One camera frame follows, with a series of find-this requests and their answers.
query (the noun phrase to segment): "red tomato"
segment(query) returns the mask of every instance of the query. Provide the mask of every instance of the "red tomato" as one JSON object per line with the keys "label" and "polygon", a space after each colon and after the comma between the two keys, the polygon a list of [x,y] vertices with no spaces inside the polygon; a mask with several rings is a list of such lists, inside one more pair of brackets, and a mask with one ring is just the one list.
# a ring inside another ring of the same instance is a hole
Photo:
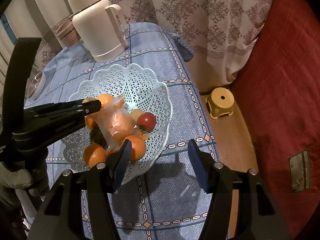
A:
{"label": "red tomato", "polygon": [[145,131],[152,130],[156,123],[156,117],[150,112],[143,113],[137,119],[137,125]]}

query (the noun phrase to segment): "fabric patch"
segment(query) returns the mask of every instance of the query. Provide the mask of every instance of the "fabric patch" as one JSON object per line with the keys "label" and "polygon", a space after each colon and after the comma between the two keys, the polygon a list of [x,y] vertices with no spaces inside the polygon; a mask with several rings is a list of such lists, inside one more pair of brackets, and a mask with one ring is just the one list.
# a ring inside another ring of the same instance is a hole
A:
{"label": "fabric patch", "polygon": [[310,188],[310,165],[308,150],[289,158],[292,193]]}

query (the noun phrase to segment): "blue plaid tablecloth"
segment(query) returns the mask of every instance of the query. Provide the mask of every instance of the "blue plaid tablecloth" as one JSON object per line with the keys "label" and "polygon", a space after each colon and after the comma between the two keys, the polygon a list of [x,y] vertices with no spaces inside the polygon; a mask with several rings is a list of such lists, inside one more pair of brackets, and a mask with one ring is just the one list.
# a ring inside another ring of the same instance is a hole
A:
{"label": "blue plaid tablecloth", "polygon": [[[184,64],[192,58],[192,49],[178,35],[153,23],[130,24],[127,35],[128,48],[109,62],[95,62],[81,41],[64,48],[44,68],[47,81],[41,95],[36,101],[27,101],[25,107],[68,101],[82,81],[115,63],[151,68],[157,79],[167,84],[173,105],[169,139],[147,173],[109,194],[113,217],[121,239],[198,239],[211,195],[198,185],[187,142],[195,139],[200,149],[215,160],[218,153],[198,90]],[[50,187],[63,170],[70,168],[63,147],[61,141],[48,147]],[[85,191],[82,200],[85,236],[92,238]]]}

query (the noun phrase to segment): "red cloth cover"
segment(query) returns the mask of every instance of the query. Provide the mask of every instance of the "red cloth cover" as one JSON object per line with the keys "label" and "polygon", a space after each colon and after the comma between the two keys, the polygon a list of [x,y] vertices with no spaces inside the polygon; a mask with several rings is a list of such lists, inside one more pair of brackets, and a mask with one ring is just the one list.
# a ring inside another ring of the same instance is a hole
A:
{"label": "red cloth cover", "polygon": [[[273,0],[231,91],[294,238],[320,201],[320,24],[305,0]],[[305,149],[311,188],[291,193],[288,159]]]}

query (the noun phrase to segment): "white thermos jug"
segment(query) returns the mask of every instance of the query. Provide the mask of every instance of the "white thermos jug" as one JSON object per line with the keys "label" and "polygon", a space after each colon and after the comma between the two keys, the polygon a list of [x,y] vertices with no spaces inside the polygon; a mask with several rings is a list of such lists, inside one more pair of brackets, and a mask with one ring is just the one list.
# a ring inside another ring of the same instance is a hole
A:
{"label": "white thermos jug", "polygon": [[105,62],[126,49],[128,25],[119,5],[111,4],[109,0],[68,2],[74,13],[72,23],[97,62]]}

